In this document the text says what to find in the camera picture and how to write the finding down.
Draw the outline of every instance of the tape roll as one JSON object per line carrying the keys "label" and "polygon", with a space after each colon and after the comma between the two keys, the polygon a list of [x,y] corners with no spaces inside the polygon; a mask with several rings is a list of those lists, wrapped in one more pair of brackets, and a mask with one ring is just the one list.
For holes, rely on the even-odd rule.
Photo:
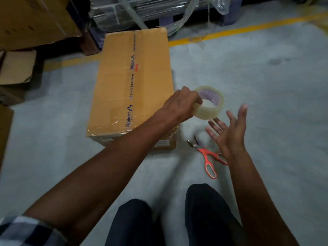
{"label": "tape roll", "polygon": [[211,86],[200,86],[195,89],[201,99],[209,100],[214,107],[194,104],[194,116],[202,120],[211,120],[219,116],[223,107],[223,95]]}

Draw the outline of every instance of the brown cardboard box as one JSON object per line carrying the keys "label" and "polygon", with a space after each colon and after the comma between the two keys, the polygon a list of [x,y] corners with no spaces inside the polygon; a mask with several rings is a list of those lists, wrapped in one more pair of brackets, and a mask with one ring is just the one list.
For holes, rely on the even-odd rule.
{"label": "brown cardboard box", "polygon": [[0,170],[5,155],[13,115],[14,111],[11,108],[0,104]]}
{"label": "brown cardboard box", "polygon": [[24,101],[35,58],[35,50],[0,52],[0,103],[13,105]]}
{"label": "brown cardboard box", "polygon": [[[107,145],[151,117],[173,92],[166,28],[107,34],[87,136]],[[175,131],[156,148],[175,148]]]}
{"label": "brown cardboard box", "polygon": [[0,50],[53,43],[81,32],[66,10],[69,0],[1,0]]}

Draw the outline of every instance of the warehouse floor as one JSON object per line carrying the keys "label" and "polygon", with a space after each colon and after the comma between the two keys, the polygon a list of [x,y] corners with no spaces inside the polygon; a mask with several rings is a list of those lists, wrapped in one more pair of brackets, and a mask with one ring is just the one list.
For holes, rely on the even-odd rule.
{"label": "warehouse floor", "polygon": [[[237,24],[199,24],[173,38],[299,16],[288,0],[242,8]],[[225,97],[224,109],[248,103],[246,148],[283,219],[301,245],[328,241],[328,37],[314,24],[293,22],[170,48],[174,88],[210,85]],[[72,61],[42,75],[15,116],[0,177],[0,216],[24,212],[36,199],[101,151],[85,137],[99,62]],[[220,118],[227,121],[224,112]],[[177,148],[151,152],[83,245],[104,245],[120,205],[147,201],[162,214],[167,245],[187,245],[184,200],[193,183],[208,183],[240,220],[229,170],[216,165],[217,180],[204,171],[203,156],[185,141],[193,134],[216,150],[204,132],[207,122],[192,118],[178,130]]]}

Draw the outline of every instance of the orange scissors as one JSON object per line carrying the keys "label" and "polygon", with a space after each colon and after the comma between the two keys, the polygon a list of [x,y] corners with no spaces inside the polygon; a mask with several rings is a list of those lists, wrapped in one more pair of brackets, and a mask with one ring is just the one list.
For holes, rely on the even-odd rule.
{"label": "orange scissors", "polygon": [[[227,162],[224,161],[224,160],[222,160],[222,159],[219,157],[220,155],[222,155],[221,153],[213,153],[213,152],[207,150],[207,149],[205,148],[205,146],[204,146],[199,140],[197,140],[196,136],[194,136],[194,139],[195,139],[195,142],[196,142],[196,143],[192,143],[192,142],[189,141],[189,140],[187,140],[187,142],[188,142],[193,148],[196,148],[199,152],[201,152],[201,153],[203,154],[203,156],[204,156],[204,158],[205,158],[205,170],[206,170],[208,176],[211,177],[212,179],[216,179],[216,178],[217,178],[216,171],[214,170],[213,163],[210,162],[210,161],[208,160],[207,155],[210,154],[210,155],[214,156],[214,158],[215,158],[217,161],[219,161],[221,164],[223,164],[223,165],[227,165]],[[208,170],[207,170],[207,166],[208,166],[208,165],[211,167],[212,171],[214,172],[214,174],[215,174],[214,176],[212,176],[212,175],[208,172]]]}

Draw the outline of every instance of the yellow floor line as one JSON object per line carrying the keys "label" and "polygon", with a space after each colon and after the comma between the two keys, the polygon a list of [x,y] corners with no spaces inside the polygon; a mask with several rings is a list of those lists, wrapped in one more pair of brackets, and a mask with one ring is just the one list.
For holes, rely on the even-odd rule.
{"label": "yellow floor line", "polygon": [[[234,34],[241,34],[241,33],[247,33],[252,32],[256,30],[262,30],[267,28],[274,28],[277,26],[284,26],[284,25],[290,25],[298,22],[306,22],[306,21],[313,21],[313,20],[320,20],[328,18],[328,12],[323,12],[319,14],[312,14],[312,15],[306,15],[301,17],[295,17],[295,18],[287,18],[283,20],[276,20],[273,22],[263,23],[259,25],[253,25],[253,26],[247,26],[244,28],[235,28],[230,30],[225,30],[217,33],[208,34],[206,36],[198,36],[198,37],[192,37],[192,38],[185,38],[175,41],[169,41],[169,46],[176,46],[176,45],[184,45],[188,43],[194,43],[195,41],[203,41],[203,40],[211,40],[219,37],[234,35]],[[84,64],[90,61],[96,61],[100,60],[101,53],[91,55],[91,56],[85,56],[81,58],[75,58],[70,60],[64,60],[59,62],[45,62],[44,64],[44,71],[52,71],[58,68],[63,68],[67,66],[75,66]]]}

